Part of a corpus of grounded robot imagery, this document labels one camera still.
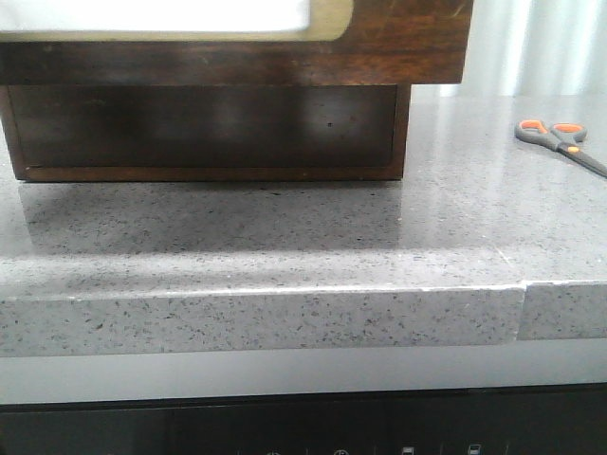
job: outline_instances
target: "gray countertop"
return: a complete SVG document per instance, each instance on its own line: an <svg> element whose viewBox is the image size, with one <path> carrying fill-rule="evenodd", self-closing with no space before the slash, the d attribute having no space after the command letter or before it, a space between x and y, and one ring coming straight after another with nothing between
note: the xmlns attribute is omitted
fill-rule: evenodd
<svg viewBox="0 0 607 455"><path fill-rule="evenodd" d="M26 184L0 356L607 337L607 180L512 135L607 97L414 100L402 182Z"/></svg>

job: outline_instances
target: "white curtain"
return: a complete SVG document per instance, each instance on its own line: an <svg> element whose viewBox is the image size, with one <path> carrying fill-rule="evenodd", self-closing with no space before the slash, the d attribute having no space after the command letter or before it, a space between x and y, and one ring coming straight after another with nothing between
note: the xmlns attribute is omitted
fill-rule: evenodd
<svg viewBox="0 0 607 455"><path fill-rule="evenodd" d="M460 85L416 97L607 93L606 0L474 0Z"/></svg>

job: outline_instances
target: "white panel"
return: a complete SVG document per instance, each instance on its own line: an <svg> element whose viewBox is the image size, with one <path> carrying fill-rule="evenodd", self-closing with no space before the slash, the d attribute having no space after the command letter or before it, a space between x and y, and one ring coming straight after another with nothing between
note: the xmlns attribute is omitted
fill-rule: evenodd
<svg viewBox="0 0 607 455"><path fill-rule="evenodd" d="M607 339L0 358L0 405L607 382Z"/></svg>
<svg viewBox="0 0 607 455"><path fill-rule="evenodd" d="M0 0L3 32L268 32L309 21L309 0Z"/></svg>

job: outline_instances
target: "scissors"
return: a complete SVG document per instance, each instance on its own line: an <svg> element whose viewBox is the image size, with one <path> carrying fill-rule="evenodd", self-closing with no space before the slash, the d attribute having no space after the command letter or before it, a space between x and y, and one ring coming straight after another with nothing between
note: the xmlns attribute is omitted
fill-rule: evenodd
<svg viewBox="0 0 607 455"><path fill-rule="evenodd" d="M516 125L514 136L532 144L543 145L565 155L593 173L607 178L607 167L585 154L579 143L588 131L577 123L555 123L548 130L541 120L523 120Z"/></svg>

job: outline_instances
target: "appliance icon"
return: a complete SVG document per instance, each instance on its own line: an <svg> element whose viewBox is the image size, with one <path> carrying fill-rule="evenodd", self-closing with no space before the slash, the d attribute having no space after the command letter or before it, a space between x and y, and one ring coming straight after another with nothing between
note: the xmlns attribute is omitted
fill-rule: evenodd
<svg viewBox="0 0 607 455"><path fill-rule="evenodd" d="M481 455L481 448L480 444L470 444L468 446L468 455Z"/></svg>

